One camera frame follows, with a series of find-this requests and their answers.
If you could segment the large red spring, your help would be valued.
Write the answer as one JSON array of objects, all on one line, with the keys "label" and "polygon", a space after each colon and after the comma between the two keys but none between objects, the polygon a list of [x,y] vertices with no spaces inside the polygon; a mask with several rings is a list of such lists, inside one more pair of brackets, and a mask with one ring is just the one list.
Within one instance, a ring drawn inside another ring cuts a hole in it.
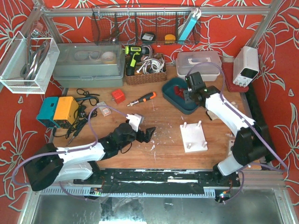
[{"label": "large red spring", "polygon": [[184,97],[184,89],[179,87],[178,85],[174,86],[174,93],[177,96],[180,96],[181,98]]}]

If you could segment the orange black screwdriver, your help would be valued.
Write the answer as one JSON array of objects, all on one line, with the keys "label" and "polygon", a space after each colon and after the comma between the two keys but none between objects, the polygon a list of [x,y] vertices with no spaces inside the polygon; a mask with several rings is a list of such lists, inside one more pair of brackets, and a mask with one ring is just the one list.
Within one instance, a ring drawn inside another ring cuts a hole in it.
[{"label": "orange black screwdriver", "polygon": [[149,101],[149,100],[155,98],[156,96],[157,96],[157,94],[155,92],[147,93],[144,96],[130,102],[127,106],[133,106],[133,105],[138,104],[138,103]]}]

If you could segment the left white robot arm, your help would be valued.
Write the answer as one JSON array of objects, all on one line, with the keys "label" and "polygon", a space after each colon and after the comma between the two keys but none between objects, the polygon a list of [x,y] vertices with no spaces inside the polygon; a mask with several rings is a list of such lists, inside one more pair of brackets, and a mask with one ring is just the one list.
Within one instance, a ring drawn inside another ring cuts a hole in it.
[{"label": "left white robot arm", "polygon": [[113,132],[97,142],[78,147],[44,145],[24,168],[33,191],[41,191],[55,182],[87,180],[95,173],[96,161],[116,156],[123,148],[138,141],[150,142],[155,127],[135,131],[129,123],[121,123]]}]

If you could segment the teal plastic tray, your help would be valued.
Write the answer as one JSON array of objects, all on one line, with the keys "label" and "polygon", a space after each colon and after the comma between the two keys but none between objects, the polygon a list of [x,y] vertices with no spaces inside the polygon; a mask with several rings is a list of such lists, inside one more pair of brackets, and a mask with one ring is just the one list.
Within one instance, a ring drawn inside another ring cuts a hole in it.
[{"label": "teal plastic tray", "polygon": [[187,90],[186,82],[179,77],[175,77],[167,81],[162,86],[163,97],[183,114],[192,114],[199,106],[194,102],[186,103],[183,92],[177,94],[175,93],[176,87],[183,89],[183,91]]}]

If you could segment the white plastic lidded box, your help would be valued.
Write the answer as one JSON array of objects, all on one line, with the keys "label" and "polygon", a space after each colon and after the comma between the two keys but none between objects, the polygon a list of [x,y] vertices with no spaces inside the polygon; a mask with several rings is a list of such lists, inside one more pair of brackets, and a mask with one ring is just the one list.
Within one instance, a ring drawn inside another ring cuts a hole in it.
[{"label": "white plastic lidded box", "polygon": [[215,65],[221,68],[222,61],[216,51],[194,51],[180,52],[176,58],[177,76],[184,79],[187,73],[199,72],[204,82],[215,81],[220,71]]}]

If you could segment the small clear screw box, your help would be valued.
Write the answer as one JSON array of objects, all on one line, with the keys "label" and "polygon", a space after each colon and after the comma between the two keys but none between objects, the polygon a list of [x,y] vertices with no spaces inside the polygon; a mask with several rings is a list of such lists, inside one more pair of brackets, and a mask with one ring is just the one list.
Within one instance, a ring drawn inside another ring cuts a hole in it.
[{"label": "small clear screw box", "polygon": [[112,113],[104,101],[97,103],[97,105],[99,105],[99,109],[104,117],[106,117]]}]

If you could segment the red cube adapter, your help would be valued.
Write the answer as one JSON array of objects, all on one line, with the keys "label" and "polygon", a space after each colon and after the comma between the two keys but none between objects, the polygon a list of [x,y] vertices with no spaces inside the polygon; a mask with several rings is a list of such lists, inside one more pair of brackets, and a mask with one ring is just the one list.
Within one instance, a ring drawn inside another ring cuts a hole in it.
[{"label": "red cube adapter", "polygon": [[116,103],[116,104],[120,104],[123,101],[125,101],[126,97],[124,92],[121,89],[117,89],[114,90],[112,93],[112,100]]}]

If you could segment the white peg board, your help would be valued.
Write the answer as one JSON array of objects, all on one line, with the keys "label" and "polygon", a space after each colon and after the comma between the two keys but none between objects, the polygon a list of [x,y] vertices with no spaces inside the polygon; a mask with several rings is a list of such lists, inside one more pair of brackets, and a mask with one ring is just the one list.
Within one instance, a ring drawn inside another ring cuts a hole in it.
[{"label": "white peg board", "polygon": [[184,122],[179,127],[186,153],[195,153],[208,150],[201,120],[192,124],[187,124]]}]

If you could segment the soldering iron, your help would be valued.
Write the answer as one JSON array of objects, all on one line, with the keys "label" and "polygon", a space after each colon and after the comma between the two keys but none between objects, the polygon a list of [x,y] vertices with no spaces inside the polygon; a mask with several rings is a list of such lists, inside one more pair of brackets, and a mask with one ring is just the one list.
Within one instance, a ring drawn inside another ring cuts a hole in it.
[{"label": "soldering iron", "polygon": [[68,141],[67,146],[71,144],[71,142],[74,140],[74,138],[77,137],[77,135],[78,135],[78,132],[75,132],[75,133],[73,134],[73,136],[72,136],[72,137],[70,138],[70,140]]}]

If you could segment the brown wicker basket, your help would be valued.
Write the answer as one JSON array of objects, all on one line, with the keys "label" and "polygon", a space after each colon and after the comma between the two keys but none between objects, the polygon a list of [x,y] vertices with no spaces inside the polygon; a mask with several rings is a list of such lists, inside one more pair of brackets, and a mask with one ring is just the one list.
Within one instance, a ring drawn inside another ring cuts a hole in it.
[{"label": "brown wicker basket", "polygon": [[155,54],[147,65],[143,64],[145,64],[143,59],[136,64],[133,76],[127,76],[125,68],[124,77],[128,85],[155,83],[167,80],[164,54]]}]

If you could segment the yellow tape measure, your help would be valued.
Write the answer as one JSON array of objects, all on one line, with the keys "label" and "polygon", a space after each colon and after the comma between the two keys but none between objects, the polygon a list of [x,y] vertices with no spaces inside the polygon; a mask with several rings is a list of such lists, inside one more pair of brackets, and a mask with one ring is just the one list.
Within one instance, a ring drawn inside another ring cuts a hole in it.
[{"label": "yellow tape measure", "polygon": [[164,43],[165,44],[174,44],[176,42],[176,37],[173,34],[166,34],[164,36]]}]

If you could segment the yellow soldering station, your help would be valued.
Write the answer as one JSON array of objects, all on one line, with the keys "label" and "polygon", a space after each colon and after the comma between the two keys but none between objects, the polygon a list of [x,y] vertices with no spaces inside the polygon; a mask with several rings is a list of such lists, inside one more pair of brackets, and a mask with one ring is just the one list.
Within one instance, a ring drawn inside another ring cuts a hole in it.
[{"label": "yellow soldering station", "polygon": [[79,105],[72,96],[60,97],[53,120],[62,129],[68,129],[75,122]]}]

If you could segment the green black drill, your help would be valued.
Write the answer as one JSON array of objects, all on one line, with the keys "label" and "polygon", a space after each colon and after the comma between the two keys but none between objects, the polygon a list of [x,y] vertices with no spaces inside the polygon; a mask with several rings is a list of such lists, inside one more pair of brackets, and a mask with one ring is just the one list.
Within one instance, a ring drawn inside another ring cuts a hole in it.
[{"label": "green black drill", "polygon": [[136,64],[141,61],[143,55],[148,55],[150,50],[145,46],[127,45],[124,51],[129,56],[129,61],[126,65],[126,75],[133,76]]}]

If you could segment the clear acrylic box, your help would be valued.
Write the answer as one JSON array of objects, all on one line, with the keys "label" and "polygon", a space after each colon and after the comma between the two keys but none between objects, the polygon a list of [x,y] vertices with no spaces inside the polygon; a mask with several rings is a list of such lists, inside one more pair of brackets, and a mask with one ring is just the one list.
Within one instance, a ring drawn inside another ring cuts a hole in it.
[{"label": "clear acrylic box", "polygon": [[16,94],[45,94],[60,53],[55,40],[17,32],[8,46],[0,59],[0,83]]}]

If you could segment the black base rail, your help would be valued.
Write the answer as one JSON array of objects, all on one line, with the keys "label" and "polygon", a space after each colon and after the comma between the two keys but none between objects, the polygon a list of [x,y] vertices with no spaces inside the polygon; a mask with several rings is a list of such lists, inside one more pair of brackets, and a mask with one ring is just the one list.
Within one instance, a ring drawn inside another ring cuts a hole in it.
[{"label": "black base rail", "polygon": [[199,195],[205,189],[239,187],[237,174],[220,179],[211,170],[101,168],[74,184],[99,186],[103,193],[129,195]]}]

